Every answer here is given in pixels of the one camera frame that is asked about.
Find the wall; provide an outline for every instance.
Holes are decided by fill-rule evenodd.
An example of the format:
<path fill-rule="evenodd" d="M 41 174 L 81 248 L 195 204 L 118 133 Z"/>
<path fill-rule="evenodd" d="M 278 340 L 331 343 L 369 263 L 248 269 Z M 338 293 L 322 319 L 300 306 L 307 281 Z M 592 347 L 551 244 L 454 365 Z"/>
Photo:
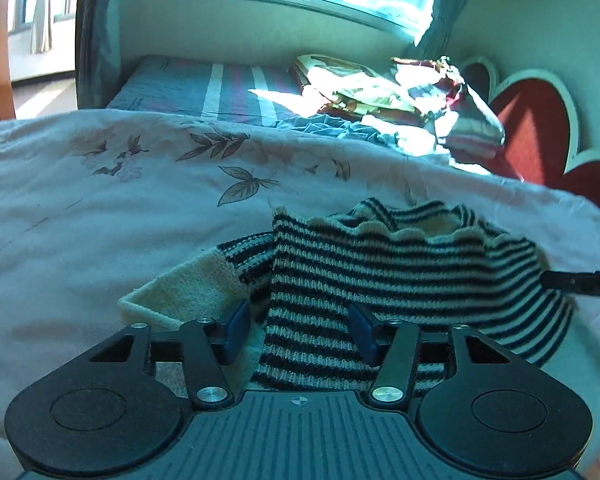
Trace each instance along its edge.
<path fill-rule="evenodd" d="M 523 68 L 557 73 L 578 107 L 582 147 L 600 148 L 600 0 L 469 0 L 448 52 L 491 57 L 503 78 Z"/>
<path fill-rule="evenodd" d="M 407 37 L 267 2 L 120 1 L 125 75 L 147 54 L 287 67 L 301 54 L 319 52 L 384 71 L 408 44 Z"/>

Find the white duvet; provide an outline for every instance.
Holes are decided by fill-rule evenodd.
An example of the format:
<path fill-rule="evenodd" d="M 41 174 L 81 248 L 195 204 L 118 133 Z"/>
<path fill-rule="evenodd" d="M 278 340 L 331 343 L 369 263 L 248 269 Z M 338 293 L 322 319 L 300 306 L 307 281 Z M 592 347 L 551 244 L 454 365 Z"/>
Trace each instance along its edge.
<path fill-rule="evenodd" d="M 465 203 L 554 269 L 600 270 L 600 211 L 586 200 L 369 143 L 118 110 L 0 123 L 0 480 L 21 471 L 2 426 L 10 400 L 120 329 L 120 297 L 269 230 L 277 205 L 328 215 L 368 196 Z M 600 299 L 577 301 L 544 370 L 594 415 L 585 472 L 600 455 Z"/>

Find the black and white striped knit fabric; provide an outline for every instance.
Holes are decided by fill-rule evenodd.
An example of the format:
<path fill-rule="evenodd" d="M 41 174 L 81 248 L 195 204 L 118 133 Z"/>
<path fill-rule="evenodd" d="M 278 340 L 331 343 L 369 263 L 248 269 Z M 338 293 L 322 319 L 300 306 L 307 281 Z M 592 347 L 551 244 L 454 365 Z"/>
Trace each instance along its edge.
<path fill-rule="evenodd" d="M 369 199 L 346 215 L 313 219 L 278 209 L 272 232 L 218 249 L 253 302 L 270 299 L 251 379 L 257 388 L 367 389 L 378 369 L 349 335 L 351 301 L 424 330 L 465 323 L 538 366 L 557 350 L 573 313 L 560 293 L 541 287 L 531 241 L 442 202 L 394 210 Z M 444 377 L 443 364 L 420 364 L 415 394 Z"/>

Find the ridged surface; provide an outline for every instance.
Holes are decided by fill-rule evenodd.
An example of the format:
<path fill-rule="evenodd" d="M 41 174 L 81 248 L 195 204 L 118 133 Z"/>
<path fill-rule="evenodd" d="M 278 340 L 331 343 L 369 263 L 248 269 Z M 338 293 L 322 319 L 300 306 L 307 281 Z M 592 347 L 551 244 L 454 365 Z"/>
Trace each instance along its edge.
<path fill-rule="evenodd" d="M 469 480 L 432 455 L 396 413 L 352 392 L 247 392 L 194 418 L 170 450 L 120 480 Z M 577 480 L 572 471 L 552 480 Z M 21 480 L 45 480 L 27 473 Z"/>

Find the black tool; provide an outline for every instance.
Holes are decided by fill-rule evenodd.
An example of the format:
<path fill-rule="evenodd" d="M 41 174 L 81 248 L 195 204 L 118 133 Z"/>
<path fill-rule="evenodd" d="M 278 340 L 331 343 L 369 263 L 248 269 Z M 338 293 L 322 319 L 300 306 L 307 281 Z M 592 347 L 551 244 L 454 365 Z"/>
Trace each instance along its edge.
<path fill-rule="evenodd" d="M 600 296 L 600 270 L 596 272 L 546 270 L 540 275 L 540 283 L 544 288 L 556 288 L 584 296 Z"/>
<path fill-rule="evenodd" d="M 585 403 L 465 325 L 425 333 L 349 308 L 379 372 L 368 392 L 244 391 L 222 368 L 244 342 L 246 303 L 177 332 L 134 324 L 32 384 L 5 429 L 26 480 L 574 480 L 592 430 Z M 418 362 L 447 379 L 414 398 Z M 188 399 L 152 375 L 182 361 Z"/>

